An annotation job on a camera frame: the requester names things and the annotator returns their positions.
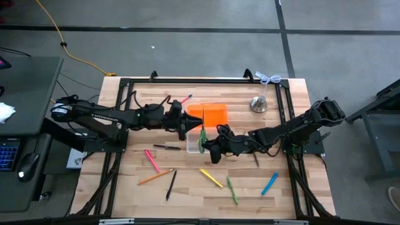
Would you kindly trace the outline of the backlit keyboard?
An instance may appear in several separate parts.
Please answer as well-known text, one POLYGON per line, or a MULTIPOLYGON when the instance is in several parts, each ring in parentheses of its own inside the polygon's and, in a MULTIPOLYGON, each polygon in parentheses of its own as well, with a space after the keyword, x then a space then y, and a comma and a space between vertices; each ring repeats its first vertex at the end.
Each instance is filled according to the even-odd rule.
POLYGON ((0 139, 0 171, 13 171, 20 147, 19 139, 0 139))

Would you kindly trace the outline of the orange pencil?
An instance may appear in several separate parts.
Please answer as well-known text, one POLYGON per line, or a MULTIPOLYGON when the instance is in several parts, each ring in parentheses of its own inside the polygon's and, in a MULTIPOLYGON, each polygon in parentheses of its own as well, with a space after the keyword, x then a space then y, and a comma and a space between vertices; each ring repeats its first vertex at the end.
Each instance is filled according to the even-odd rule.
POLYGON ((169 169, 169 170, 167 170, 167 171, 160 172, 160 173, 158 173, 158 174, 156 174, 156 175, 154 175, 154 176, 152 176, 152 177, 149 177, 149 178, 147 178, 147 179, 145 179, 145 180, 140 181, 140 182, 138 183, 138 185, 142 185, 142 184, 144 184, 144 183, 147 183, 147 182, 149 182, 149 181, 152 181, 153 179, 156 179, 156 178, 158 178, 158 177, 160 177, 160 176, 163 176, 163 175, 165 175, 165 174, 168 174, 168 173, 170 173, 170 172, 172 172, 172 171, 174 171, 174 169, 169 169))

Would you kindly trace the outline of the white box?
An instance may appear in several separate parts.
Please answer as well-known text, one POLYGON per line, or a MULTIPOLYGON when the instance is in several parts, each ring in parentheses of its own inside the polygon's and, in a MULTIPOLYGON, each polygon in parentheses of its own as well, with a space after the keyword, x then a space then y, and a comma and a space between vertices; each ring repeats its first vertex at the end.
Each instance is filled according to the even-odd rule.
POLYGON ((71 148, 66 164, 66 169, 81 169, 83 160, 87 156, 87 152, 81 152, 71 148))

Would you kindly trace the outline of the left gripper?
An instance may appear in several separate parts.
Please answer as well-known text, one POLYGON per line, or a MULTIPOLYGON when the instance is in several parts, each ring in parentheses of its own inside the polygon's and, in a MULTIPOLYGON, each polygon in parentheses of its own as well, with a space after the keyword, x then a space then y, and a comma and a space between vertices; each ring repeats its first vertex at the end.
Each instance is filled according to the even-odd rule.
POLYGON ((162 126, 166 131, 178 133, 179 140, 186 139, 186 131, 201 126, 202 119, 188 113, 182 113, 182 104, 178 100, 173 100, 169 111, 165 112, 162 118, 162 126))

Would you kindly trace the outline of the person's light shoe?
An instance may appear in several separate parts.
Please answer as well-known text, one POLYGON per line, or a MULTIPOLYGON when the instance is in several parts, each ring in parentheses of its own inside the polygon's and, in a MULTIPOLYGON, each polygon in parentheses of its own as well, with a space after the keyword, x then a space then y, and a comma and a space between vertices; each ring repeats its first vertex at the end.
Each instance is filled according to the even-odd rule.
POLYGON ((396 187, 389 187, 387 189, 387 195, 391 204, 400 213, 400 189, 396 187))

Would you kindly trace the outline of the green pen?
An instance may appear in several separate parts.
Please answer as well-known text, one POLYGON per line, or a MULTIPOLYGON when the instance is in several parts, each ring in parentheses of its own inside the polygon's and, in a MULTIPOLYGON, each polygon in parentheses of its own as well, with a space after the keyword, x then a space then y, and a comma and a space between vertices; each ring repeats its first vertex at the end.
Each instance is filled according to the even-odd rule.
POLYGON ((230 177, 227 176, 227 177, 226 177, 226 180, 227 180, 228 188, 229 188, 229 190, 230 190, 230 192, 231 192, 231 195, 232 195, 232 200, 234 201, 235 205, 238 205, 238 198, 237 198, 236 193, 235 193, 235 191, 234 191, 234 187, 233 187, 233 184, 232 184, 232 182, 231 182, 230 177))

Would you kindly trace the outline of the black computer mouse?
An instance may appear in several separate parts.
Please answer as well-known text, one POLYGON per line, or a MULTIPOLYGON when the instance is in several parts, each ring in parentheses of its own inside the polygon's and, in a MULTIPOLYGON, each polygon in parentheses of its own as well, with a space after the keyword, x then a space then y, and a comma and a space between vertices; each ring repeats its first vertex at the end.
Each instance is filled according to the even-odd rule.
POLYGON ((17 168, 17 178, 20 182, 30 181, 35 172, 39 161, 39 154, 31 152, 25 155, 17 168))

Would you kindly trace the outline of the pink highlighter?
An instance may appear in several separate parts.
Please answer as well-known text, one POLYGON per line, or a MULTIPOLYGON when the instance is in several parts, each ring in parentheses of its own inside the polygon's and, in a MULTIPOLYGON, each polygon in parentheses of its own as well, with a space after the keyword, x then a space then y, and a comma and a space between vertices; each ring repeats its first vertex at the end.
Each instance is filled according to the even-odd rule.
POLYGON ((156 172, 159 173, 160 169, 159 169, 158 165, 156 164, 156 162, 154 161, 154 158, 152 157, 151 153, 147 149, 145 149, 144 152, 145 152, 147 158, 149 159, 150 163, 156 170, 156 172))

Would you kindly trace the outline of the blue pen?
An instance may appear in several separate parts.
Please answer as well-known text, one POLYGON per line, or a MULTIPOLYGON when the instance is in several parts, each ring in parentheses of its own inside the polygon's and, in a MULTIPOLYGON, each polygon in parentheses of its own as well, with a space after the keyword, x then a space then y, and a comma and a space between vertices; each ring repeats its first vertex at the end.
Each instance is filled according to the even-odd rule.
POLYGON ((279 176, 279 173, 278 172, 275 172, 273 175, 272 175, 272 177, 271 177, 271 179, 269 180, 269 182, 266 184, 266 186, 264 187, 264 189, 262 190, 262 192, 261 192, 261 195, 262 196, 264 196, 270 189, 271 189, 271 186, 274 184, 274 182, 275 182, 275 180, 276 180, 276 178, 279 176))

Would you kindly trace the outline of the clear box with orange lid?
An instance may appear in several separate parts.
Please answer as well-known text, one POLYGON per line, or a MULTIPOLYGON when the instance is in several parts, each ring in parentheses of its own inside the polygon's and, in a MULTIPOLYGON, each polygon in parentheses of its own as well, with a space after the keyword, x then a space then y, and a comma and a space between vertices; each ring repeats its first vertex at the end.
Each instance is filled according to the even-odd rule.
POLYGON ((228 110, 225 104, 191 104, 187 107, 191 116, 204 119, 202 125, 190 130, 186 135, 186 151, 190 154, 209 153, 208 150, 200 150, 201 133, 205 134, 205 140, 215 139, 218 136, 216 126, 228 123, 228 110))

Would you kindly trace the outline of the white tissue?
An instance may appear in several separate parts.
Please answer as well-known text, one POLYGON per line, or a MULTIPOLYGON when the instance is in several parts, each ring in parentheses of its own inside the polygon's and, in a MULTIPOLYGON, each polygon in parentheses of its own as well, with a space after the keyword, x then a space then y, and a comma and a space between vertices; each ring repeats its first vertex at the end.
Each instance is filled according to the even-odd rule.
POLYGON ((0 124, 4 124, 15 112, 14 107, 0 102, 0 124))

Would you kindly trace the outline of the yellow highlighter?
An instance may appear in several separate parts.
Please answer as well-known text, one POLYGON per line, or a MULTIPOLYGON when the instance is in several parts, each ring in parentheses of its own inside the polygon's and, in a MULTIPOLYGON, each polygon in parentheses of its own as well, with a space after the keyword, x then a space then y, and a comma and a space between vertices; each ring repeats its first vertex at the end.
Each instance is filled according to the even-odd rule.
POLYGON ((223 188, 224 186, 213 178, 205 169, 200 169, 200 172, 205 175, 209 180, 211 180, 216 186, 223 188))

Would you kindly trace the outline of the black aluminium rig frame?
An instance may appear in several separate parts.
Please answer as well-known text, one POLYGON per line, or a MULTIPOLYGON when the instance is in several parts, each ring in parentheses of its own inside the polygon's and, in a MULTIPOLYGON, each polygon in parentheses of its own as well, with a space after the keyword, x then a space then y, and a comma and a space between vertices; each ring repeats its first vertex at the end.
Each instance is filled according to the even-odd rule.
MULTIPOLYGON (((298 116, 311 102, 303 79, 284 79, 279 86, 264 87, 244 78, 157 77, 131 78, 129 85, 137 91, 141 104, 157 103, 166 96, 182 99, 192 94, 189 104, 220 103, 227 107, 228 123, 236 134, 277 126, 283 119, 298 116), (265 96, 267 110, 253 112, 249 103, 265 96)), ((196 219, 293 219, 296 216, 286 155, 272 147, 270 154, 257 154, 259 167, 252 155, 223 157, 213 164, 208 154, 190 154, 176 134, 144 129, 130 132, 127 149, 122 155, 111 215, 114 218, 196 218, 196 219), (163 149, 153 144, 176 146, 181 150, 163 149), (174 169, 176 179, 168 201, 174 171, 142 185, 138 183, 156 172, 147 158, 147 149, 160 172, 174 169), (216 186, 200 172, 205 169, 224 187, 216 186), (277 172, 271 189, 261 195, 272 175, 277 172), (237 196, 235 205, 228 188, 229 176, 237 196)))

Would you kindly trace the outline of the grey desk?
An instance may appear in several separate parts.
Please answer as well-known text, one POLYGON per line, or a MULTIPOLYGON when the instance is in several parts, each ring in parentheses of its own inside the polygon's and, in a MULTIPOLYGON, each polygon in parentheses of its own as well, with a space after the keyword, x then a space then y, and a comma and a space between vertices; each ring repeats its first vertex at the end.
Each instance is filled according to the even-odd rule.
POLYGON ((45 161, 52 143, 41 127, 59 72, 61 57, 11 57, 12 67, 0 70, 0 86, 5 88, 0 103, 14 107, 15 113, 0 124, 0 139, 21 141, 13 171, 0 171, 0 213, 19 213, 38 200, 45 161), (18 180, 18 166, 29 154, 39 154, 36 172, 28 182, 18 180))

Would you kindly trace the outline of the green scissors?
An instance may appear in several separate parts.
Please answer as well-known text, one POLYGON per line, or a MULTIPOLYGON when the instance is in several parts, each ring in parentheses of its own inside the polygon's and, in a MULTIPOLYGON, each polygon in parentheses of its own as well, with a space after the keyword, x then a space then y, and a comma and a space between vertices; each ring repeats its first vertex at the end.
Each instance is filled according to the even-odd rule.
POLYGON ((200 136, 199 136, 199 140, 198 140, 198 148, 199 148, 199 152, 201 154, 203 154, 205 152, 204 148, 203 148, 203 144, 207 141, 207 137, 206 137, 206 129, 205 129, 205 125, 204 125, 205 119, 204 119, 204 108, 202 109, 202 124, 201 124, 201 131, 200 131, 200 136))

